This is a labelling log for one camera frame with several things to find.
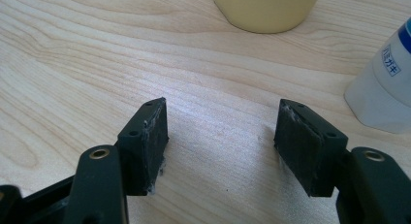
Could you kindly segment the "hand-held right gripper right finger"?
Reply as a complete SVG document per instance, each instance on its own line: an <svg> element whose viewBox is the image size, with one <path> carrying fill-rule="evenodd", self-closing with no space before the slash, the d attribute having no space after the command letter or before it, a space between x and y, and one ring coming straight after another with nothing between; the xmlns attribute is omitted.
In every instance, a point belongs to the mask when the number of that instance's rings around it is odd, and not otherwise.
<svg viewBox="0 0 411 224"><path fill-rule="evenodd" d="M312 197L330 197L348 137L308 106L281 99L274 147Z"/></svg>

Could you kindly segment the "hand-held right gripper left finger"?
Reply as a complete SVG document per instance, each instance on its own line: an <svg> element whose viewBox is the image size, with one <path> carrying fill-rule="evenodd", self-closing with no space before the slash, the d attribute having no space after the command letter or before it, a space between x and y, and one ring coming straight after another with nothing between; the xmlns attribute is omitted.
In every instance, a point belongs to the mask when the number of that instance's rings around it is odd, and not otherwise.
<svg viewBox="0 0 411 224"><path fill-rule="evenodd" d="M146 196L153 190L168 141L166 99L144 103L118 134L115 143L128 196Z"/></svg>

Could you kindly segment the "white toothpaste tube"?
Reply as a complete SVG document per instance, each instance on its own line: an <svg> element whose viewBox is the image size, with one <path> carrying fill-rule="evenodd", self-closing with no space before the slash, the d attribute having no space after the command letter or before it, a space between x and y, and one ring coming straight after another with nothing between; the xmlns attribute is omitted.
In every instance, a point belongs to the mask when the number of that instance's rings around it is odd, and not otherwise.
<svg viewBox="0 0 411 224"><path fill-rule="evenodd" d="M344 98L362 124L411 132L411 17L350 83Z"/></svg>

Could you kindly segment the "yellow mug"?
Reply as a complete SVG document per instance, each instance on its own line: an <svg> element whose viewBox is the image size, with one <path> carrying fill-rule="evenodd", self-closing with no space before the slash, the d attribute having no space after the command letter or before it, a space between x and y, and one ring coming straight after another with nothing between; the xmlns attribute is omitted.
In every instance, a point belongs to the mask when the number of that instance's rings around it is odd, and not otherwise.
<svg viewBox="0 0 411 224"><path fill-rule="evenodd" d="M235 27L254 33L291 30L309 15L317 0L214 0Z"/></svg>

